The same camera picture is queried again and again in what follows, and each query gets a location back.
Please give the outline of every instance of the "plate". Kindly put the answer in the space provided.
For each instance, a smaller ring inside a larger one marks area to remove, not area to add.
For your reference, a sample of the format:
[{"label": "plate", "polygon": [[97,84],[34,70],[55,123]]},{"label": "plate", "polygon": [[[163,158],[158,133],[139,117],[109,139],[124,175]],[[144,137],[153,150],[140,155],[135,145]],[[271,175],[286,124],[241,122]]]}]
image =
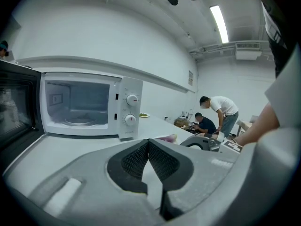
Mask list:
[{"label": "plate", "polygon": [[150,117],[150,116],[151,116],[151,115],[150,115],[150,114],[147,114],[147,113],[143,113],[143,112],[139,113],[139,117],[147,118],[147,117]]}]

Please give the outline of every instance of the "kitchen counter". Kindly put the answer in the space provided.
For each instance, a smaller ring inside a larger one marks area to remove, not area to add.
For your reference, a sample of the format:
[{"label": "kitchen counter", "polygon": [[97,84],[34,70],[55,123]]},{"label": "kitchen counter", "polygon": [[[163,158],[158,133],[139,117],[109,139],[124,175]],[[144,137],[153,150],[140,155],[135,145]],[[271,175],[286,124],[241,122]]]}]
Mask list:
[{"label": "kitchen counter", "polygon": [[[135,139],[156,138],[170,134],[177,134],[177,143],[192,135],[164,120],[150,116],[139,119],[138,137]],[[29,196],[39,183],[77,157],[127,141],[121,141],[114,136],[75,137],[46,134],[11,166],[4,179],[8,185]],[[149,161],[143,171],[142,181],[148,185],[149,202],[157,209],[160,206],[162,184]]]}]

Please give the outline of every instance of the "fluorescent light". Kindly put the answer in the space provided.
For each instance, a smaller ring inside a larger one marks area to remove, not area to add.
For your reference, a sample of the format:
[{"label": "fluorescent light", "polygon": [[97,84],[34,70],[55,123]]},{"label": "fluorescent light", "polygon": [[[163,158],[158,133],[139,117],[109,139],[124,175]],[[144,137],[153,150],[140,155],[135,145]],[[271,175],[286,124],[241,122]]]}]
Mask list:
[{"label": "fluorescent light", "polygon": [[228,43],[229,39],[228,39],[227,29],[226,29],[224,18],[222,17],[222,12],[220,10],[220,7],[216,5],[210,7],[210,10],[215,18],[218,30],[220,31],[222,43]]}]

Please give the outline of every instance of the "black shirt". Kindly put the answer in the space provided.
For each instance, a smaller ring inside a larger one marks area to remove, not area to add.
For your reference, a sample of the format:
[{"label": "black shirt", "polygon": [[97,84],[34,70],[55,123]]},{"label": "black shirt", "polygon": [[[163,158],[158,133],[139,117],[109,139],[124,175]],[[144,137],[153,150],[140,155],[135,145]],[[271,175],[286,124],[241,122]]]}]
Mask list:
[{"label": "black shirt", "polygon": [[208,130],[208,134],[213,134],[214,132],[216,132],[216,127],[212,120],[206,118],[205,116],[203,116],[203,120],[198,124],[198,127],[204,130]]}]

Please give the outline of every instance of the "microwave door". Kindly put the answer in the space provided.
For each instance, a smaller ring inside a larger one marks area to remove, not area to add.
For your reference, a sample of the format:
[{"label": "microwave door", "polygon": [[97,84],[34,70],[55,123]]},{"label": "microwave door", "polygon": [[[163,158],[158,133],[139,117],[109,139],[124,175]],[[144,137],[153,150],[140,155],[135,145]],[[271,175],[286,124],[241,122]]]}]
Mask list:
[{"label": "microwave door", "polygon": [[41,72],[0,61],[1,171],[44,134],[40,112]]}]

